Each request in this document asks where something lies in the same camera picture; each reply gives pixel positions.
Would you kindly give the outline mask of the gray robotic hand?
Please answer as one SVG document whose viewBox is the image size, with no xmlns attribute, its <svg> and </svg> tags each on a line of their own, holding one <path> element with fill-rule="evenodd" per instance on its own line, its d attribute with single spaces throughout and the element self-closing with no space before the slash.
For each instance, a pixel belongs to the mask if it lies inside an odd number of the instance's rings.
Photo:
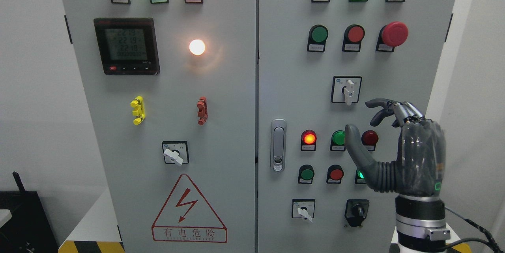
<svg viewBox="0 0 505 253">
<path fill-rule="evenodd" d="M 346 149 L 366 184 L 376 192 L 397 192 L 410 197 L 438 197 L 444 177 L 446 140 L 440 125 L 425 118 L 413 104 L 376 98 L 366 106 L 382 109 L 370 124 L 377 126 L 395 116 L 393 127 L 400 127 L 397 159 L 378 162 L 361 143 L 359 129 L 346 125 Z"/>
</svg>

